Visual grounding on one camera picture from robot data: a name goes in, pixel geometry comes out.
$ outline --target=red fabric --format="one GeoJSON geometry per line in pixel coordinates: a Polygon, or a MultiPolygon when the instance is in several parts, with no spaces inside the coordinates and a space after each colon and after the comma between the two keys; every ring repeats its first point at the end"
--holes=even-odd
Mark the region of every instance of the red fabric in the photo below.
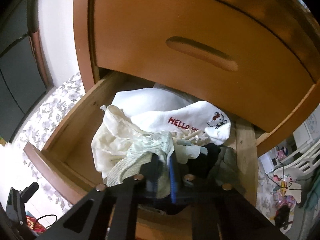
{"type": "Polygon", "coordinates": [[[28,224],[28,227],[31,229],[31,230],[34,230],[35,232],[37,232],[38,234],[42,234],[46,231],[45,227],[43,225],[41,225],[39,222],[36,223],[36,226],[35,225],[35,222],[36,222],[36,219],[34,217],[30,217],[27,215],[27,224],[28,224]]]}

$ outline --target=open drawer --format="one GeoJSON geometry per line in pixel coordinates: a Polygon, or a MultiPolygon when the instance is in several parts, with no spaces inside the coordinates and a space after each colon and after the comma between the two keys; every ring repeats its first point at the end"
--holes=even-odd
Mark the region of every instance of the open drawer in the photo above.
{"type": "MultiPolygon", "coordinates": [[[[44,178],[72,204],[77,203],[102,177],[95,170],[91,141],[102,123],[100,106],[111,104],[121,90],[153,87],[154,82],[121,72],[110,71],[71,109],[51,135],[42,151],[27,143],[25,152],[44,178]]],[[[255,205],[257,190],[256,138],[252,125],[228,114],[233,122],[225,142],[237,152],[240,180],[245,197],[255,205]]],[[[190,209],[177,215],[138,211],[136,237],[140,239],[191,239],[190,209]]]]}

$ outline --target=drawer handle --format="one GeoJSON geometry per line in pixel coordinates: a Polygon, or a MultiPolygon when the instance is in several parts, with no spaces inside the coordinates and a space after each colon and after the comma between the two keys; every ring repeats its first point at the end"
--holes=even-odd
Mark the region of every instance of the drawer handle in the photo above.
{"type": "Polygon", "coordinates": [[[168,38],[165,43],[171,49],[206,61],[223,70],[238,70],[238,64],[231,58],[231,56],[203,43],[179,36],[168,38]]]}

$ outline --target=screw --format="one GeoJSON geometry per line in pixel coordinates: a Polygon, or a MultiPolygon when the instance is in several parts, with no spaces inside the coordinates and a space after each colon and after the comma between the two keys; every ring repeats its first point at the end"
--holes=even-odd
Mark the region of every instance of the screw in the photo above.
{"type": "Polygon", "coordinates": [[[230,183],[226,183],[222,185],[222,189],[223,190],[231,190],[232,189],[232,185],[230,183]]]}
{"type": "Polygon", "coordinates": [[[96,191],[104,191],[107,188],[106,184],[99,184],[96,186],[96,191]]]}
{"type": "Polygon", "coordinates": [[[196,176],[193,175],[193,174],[187,174],[187,175],[185,175],[183,178],[184,178],[186,181],[193,181],[193,180],[196,178],[196,176]]]}
{"type": "Polygon", "coordinates": [[[133,176],[133,179],[134,180],[143,180],[144,176],[142,174],[136,174],[136,175],[133,176]]]}

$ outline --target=hello kitty character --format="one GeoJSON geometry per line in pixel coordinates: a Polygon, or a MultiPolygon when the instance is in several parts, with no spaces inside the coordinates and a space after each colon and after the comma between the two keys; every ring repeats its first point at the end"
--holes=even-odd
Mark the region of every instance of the hello kitty character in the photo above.
{"type": "Polygon", "coordinates": [[[212,117],[212,121],[207,122],[207,125],[209,127],[215,127],[218,129],[222,125],[226,124],[228,121],[224,120],[224,115],[218,112],[214,113],[214,116],[212,117]]]}

